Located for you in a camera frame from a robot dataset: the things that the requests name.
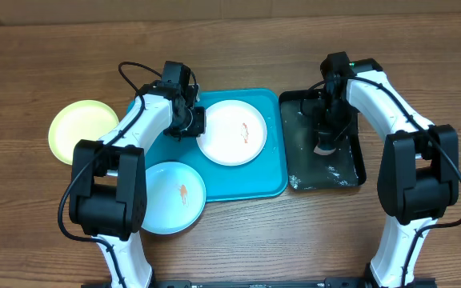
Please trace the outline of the green scrubbing sponge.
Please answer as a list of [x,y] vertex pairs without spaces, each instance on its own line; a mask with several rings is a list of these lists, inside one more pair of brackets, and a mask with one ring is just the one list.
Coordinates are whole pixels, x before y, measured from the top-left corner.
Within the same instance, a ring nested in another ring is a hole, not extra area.
[[335,140],[332,137],[320,136],[314,148],[314,153],[322,156],[327,156],[333,154],[335,150]]

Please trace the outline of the white plate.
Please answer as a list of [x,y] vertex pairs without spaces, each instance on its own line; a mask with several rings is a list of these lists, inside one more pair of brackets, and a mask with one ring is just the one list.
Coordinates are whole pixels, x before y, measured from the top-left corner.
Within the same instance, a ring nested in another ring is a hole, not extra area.
[[267,124],[251,104],[224,100],[206,109],[205,132],[196,141],[212,162],[240,166],[252,161],[263,150]]

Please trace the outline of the light blue plate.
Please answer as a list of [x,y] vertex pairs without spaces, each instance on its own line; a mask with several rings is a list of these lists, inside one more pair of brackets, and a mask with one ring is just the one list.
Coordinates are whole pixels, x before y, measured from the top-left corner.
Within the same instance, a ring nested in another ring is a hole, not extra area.
[[194,224],[206,204],[199,173],[181,162],[146,169],[146,214],[142,228],[153,234],[176,234]]

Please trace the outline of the yellow-green plate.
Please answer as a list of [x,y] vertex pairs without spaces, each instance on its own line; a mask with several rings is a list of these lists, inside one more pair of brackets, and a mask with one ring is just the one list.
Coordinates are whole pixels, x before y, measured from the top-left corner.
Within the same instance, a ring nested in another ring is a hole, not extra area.
[[71,165],[75,145],[82,139],[96,141],[119,123],[117,114],[105,103],[82,100],[63,108],[50,124],[48,143],[53,155]]

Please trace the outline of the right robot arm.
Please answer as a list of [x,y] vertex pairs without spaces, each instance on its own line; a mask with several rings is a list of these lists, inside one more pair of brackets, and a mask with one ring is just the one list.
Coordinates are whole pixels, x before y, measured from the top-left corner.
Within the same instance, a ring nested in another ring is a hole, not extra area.
[[300,109],[312,120],[314,152],[334,153],[357,114],[383,140],[377,191],[387,218],[364,284],[415,287],[425,238],[444,227],[439,219],[458,200],[458,135],[414,110],[372,58],[352,62],[344,52],[328,54],[320,71],[323,80],[307,91],[315,106]]

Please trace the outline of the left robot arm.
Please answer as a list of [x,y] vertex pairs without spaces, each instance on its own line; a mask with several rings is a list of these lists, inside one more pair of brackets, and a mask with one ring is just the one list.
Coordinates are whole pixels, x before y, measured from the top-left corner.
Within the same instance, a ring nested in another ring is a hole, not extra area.
[[181,140],[204,133],[198,88],[188,66],[167,61],[157,80],[134,89],[134,106],[111,132],[74,147],[58,227],[71,240],[98,245],[111,274],[108,287],[155,285],[139,233],[147,204],[145,157],[160,134]]

